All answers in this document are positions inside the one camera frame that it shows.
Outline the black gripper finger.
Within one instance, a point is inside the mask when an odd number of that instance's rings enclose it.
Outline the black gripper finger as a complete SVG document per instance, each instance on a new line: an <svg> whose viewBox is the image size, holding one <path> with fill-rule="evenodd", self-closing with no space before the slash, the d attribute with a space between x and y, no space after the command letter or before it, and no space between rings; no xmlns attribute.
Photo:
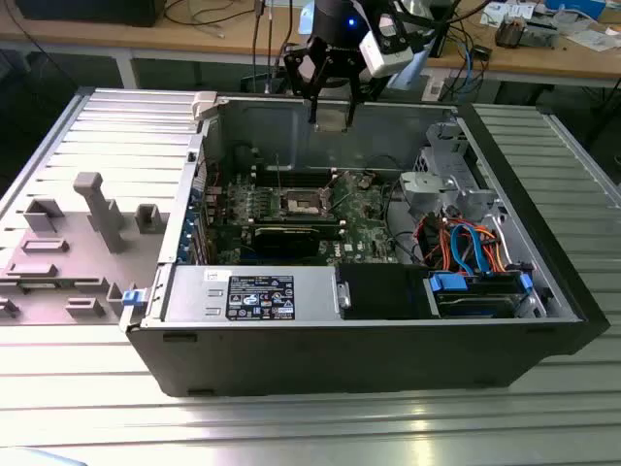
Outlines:
<svg viewBox="0 0 621 466"><path fill-rule="evenodd" d="M372 77L362 53L354 50L344 52L343 71L350 88L345 117L345 128L348 129L353 123L356 108L365 102L375 102L386 88L389 77Z"/></svg>
<svg viewBox="0 0 621 466"><path fill-rule="evenodd" d="M323 40L314 38L305 46L291 48L284 56L293 93L310 103L310 124L316 124L319 94L332 77L333 51Z"/></svg>

